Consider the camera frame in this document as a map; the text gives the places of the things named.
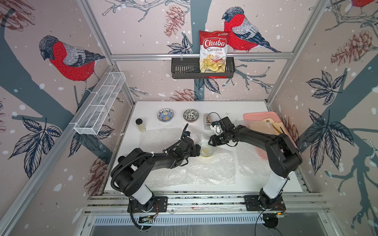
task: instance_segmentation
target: pine cone illustration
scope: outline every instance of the pine cone illustration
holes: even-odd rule
[[[85,184],[86,193],[89,194],[88,200],[91,196],[99,194],[101,191],[102,183],[106,178],[106,171],[108,170],[108,165],[103,162],[100,158],[97,158],[89,170],[90,175],[88,176],[88,182]]]
[[[281,119],[283,126],[285,126],[286,130],[289,132],[291,138],[293,139],[294,143],[298,146],[298,128],[293,122],[290,121],[290,118],[287,116],[284,119]]]
[[[31,10],[35,8],[26,0],[0,0],[0,19],[3,19],[8,11],[14,10],[5,23],[5,27],[11,30],[23,31],[29,24],[34,25],[34,15]]]
[[[176,35],[184,25],[184,12],[180,7],[173,5],[166,11],[166,24],[164,25],[164,33],[171,37],[172,34]]]
[[[172,101],[194,101],[195,93],[193,90],[185,88],[184,90],[175,91],[173,97],[169,97]]]
[[[331,56],[331,64],[343,65],[359,60],[365,52],[372,48],[372,34],[367,30],[354,34],[348,41],[339,47]]]

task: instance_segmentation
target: blue patterned bowl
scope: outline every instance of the blue patterned bowl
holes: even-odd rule
[[[173,111],[170,109],[163,109],[158,113],[158,119],[163,122],[168,122],[173,118]]]

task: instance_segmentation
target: bubble wrap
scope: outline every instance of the bubble wrap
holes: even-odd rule
[[[194,143],[208,142],[209,137],[190,126]],[[147,130],[141,133],[139,147],[146,152],[161,152],[174,144],[182,133],[181,128]],[[211,157],[189,157],[189,164],[174,169],[152,171],[145,183],[148,187],[168,187],[182,184],[229,185],[235,183],[235,164],[231,153],[216,147]]]
[[[270,133],[274,129],[272,124],[265,121],[238,120],[234,125],[244,125],[248,128],[259,126],[259,132]],[[266,151],[248,143],[238,143],[236,155],[239,163],[239,172],[245,176],[268,177],[270,166]]]

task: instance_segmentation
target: chip bag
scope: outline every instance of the chip bag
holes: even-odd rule
[[[200,70],[225,72],[229,32],[200,31]]]

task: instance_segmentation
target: pink tray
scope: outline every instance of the pink tray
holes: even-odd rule
[[[266,112],[255,112],[255,113],[245,113],[244,114],[244,120],[254,120],[254,121],[258,121],[258,120],[264,120],[266,118],[272,118],[275,122],[282,122],[280,117],[277,115],[277,113],[275,113],[274,111],[266,111]],[[290,140],[293,142],[294,146],[296,148],[297,145],[295,145],[294,143],[294,140],[291,138],[290,135],[288,135]]]

